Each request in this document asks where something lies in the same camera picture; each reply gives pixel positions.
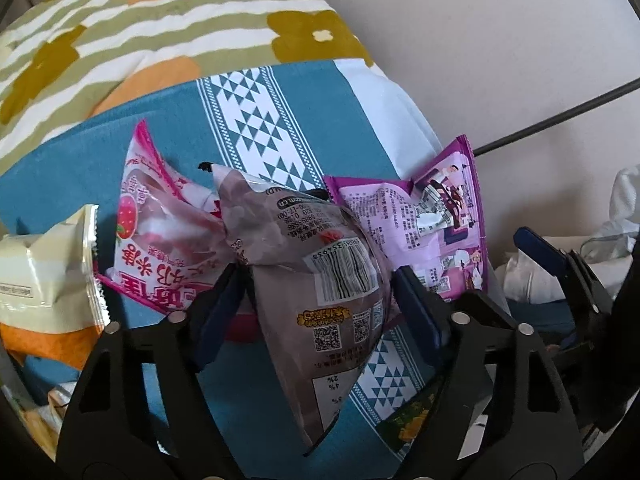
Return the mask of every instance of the flower center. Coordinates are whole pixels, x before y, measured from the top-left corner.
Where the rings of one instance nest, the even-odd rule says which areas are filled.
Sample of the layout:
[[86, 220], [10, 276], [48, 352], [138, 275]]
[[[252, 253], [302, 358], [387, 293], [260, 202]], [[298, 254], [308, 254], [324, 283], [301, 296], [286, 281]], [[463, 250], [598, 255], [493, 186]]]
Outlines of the flower center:
[[331, 35], [330, 30], [314, 30], [314, 40], [316, 41], [331, 41], [334, 37]]

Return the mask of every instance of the white wall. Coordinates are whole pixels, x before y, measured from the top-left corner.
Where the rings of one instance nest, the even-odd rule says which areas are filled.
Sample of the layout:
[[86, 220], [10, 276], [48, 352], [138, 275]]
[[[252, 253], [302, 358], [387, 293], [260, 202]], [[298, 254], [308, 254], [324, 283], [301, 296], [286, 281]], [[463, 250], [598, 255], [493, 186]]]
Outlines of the white wall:
[[[627, 0], [328, 0], [443, 143], [497, 139], [640, 76]], [[640, 91], [478, 158], [494, 260], [513, 231], [588, 234], [640, 163]]]

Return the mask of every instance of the orange and cream package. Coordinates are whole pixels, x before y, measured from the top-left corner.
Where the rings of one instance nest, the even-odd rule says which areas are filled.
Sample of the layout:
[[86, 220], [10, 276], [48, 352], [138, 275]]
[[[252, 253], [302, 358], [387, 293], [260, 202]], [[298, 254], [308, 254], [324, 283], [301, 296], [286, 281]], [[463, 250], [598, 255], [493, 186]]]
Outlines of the orange and cream package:
[[0, 337], [12, 355], [82, 369], [109, 322], [94, 278], [97, 205], [42, 235], [0, 240]]

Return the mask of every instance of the silver screw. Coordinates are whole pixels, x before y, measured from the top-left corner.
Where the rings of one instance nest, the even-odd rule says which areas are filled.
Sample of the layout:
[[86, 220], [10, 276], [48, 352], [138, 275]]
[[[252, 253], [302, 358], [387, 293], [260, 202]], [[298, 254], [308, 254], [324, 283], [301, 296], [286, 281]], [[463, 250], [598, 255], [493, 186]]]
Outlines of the silver screw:
[[518, 330], [524, 335], [533, 335], [534, 333], [533, 327], [529, 323], [520, 323], [518, 325]]
[[453, 314], [451, 314], [451, 320], [456, 325], [466, 325], [471, 321], [471, 318], [464, 312], [454, 312]]
[[171, 314], [167, 316], [169, 323], [182, 323], [185, 319], [187, 319], [187, 315], [181, 310], [175, 310]]
[[115, 334], [118, 330], [120, 330], [120, 324], [117, 321], [111, 321], [106, 327], [104, 327], [104, 331], [107, 334]]

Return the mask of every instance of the transparent plastic wrapper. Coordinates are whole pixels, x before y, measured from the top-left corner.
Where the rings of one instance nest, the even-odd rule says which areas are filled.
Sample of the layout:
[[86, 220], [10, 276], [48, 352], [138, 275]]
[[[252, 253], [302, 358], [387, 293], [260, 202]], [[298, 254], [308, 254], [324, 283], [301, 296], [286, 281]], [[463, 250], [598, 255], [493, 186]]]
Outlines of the transparent plastic wrapper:
[[[217, 194], [164, 161], [145, 121], [127, 152], [117, 222], [114, 264], [101, 278], [162, 314], [188, 308], [234, 260]], [[227, 338], [250, 341], [257, 334], [257, 317], [245, 300]]]
[[385, 327], [386, 258], [345, 208], [223, 166], [212, 172], [280, 384], [314, 445]]
[[[445, 300], [465, 290], [486, 291], [488, 258], [473, 153], [457, 137], [409, 183], [326, 176], [338, 204], [353, 211], [392, 267], [410, 265], [423, 284]], [[433, 227], [429, 232], [420, 228]]]
[[42, 235], [0, 240], [0, 337], [33, 355], [82, 369], [109, 315], [94, 276], [97, 205]]

